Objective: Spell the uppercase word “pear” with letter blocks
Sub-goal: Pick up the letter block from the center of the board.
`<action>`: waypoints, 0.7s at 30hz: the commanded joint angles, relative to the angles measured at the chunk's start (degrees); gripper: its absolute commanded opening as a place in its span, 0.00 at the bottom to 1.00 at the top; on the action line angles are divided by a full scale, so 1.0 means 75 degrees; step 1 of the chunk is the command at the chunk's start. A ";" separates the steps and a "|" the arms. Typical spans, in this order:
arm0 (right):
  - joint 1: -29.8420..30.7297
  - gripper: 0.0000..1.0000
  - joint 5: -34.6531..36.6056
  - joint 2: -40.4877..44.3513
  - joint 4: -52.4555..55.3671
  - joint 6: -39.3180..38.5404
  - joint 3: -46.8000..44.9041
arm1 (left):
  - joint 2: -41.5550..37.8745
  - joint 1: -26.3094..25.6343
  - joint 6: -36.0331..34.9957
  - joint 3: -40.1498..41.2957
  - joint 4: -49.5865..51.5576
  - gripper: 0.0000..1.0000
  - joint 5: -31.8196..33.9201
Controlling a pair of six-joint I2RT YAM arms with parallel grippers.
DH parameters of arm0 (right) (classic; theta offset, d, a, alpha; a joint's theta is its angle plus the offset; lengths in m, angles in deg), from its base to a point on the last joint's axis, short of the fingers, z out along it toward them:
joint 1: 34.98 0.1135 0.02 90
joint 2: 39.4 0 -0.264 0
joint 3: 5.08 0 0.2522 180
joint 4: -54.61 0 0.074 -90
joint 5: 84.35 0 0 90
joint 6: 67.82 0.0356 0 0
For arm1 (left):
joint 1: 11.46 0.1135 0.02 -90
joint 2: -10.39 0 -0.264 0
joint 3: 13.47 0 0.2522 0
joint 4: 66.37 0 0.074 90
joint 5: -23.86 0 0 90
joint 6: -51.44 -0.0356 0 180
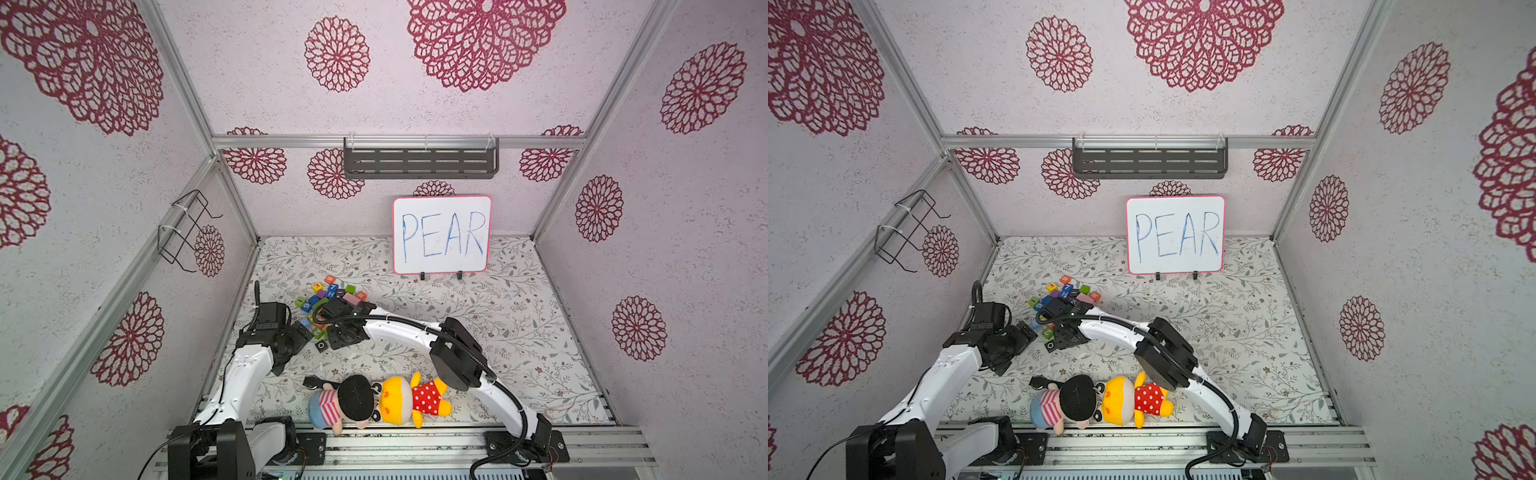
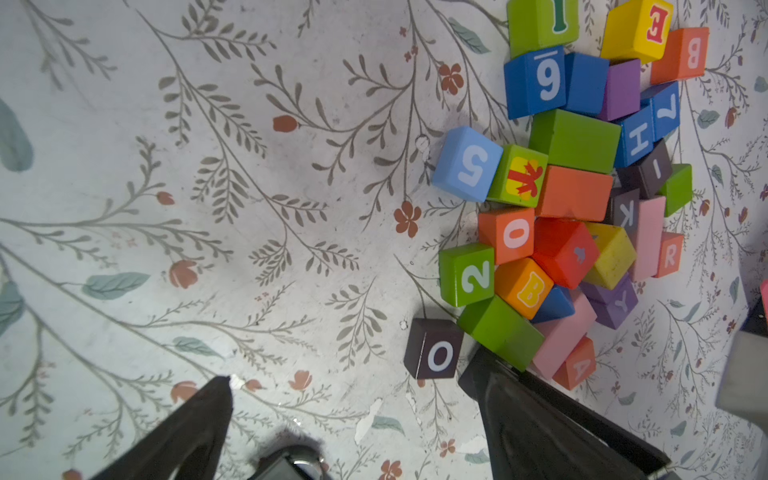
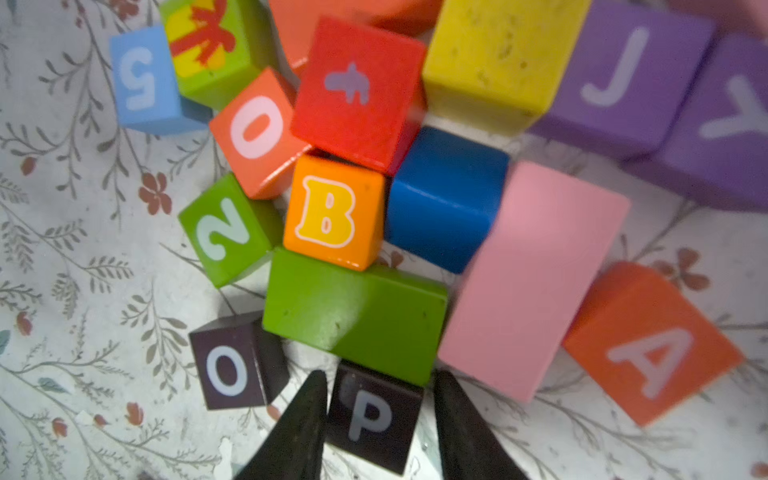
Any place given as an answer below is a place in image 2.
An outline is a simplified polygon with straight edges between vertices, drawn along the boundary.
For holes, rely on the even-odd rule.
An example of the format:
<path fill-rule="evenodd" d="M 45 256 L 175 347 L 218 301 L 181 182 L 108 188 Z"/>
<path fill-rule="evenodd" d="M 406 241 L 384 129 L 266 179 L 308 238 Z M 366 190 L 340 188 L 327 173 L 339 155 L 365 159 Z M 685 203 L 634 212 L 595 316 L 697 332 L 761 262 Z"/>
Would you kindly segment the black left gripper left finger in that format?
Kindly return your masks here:
<path fill-rule="evenodd" d="M 97 479 L 212 479 L 233 412 L 230 378 L 216 376 Z"/>

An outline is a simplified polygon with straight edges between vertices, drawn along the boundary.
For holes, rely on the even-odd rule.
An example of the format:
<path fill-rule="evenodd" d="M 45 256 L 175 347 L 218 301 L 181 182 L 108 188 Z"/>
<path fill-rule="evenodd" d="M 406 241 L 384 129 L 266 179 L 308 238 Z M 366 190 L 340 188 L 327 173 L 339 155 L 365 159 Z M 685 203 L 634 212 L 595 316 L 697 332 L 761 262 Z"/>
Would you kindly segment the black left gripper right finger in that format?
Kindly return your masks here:
<path fill-rule="evenodd" d="M 670 458 L 477 346 L 459 386 L 478 402 L 495 479 L 646 479 Z"/>

